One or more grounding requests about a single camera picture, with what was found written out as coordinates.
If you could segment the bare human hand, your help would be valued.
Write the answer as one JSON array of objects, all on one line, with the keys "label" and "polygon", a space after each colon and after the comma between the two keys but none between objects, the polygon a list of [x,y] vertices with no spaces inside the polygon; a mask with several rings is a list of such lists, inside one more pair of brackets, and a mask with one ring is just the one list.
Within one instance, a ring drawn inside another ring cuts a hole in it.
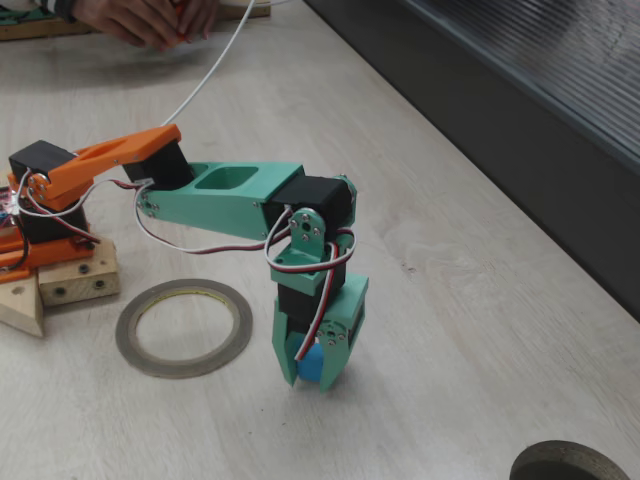
[{"label": "bare human hand", "polygon": [[74,1],[70,14],[130,45],[166,50],[181,41],[206,39],[219,4],[212,0]]}]

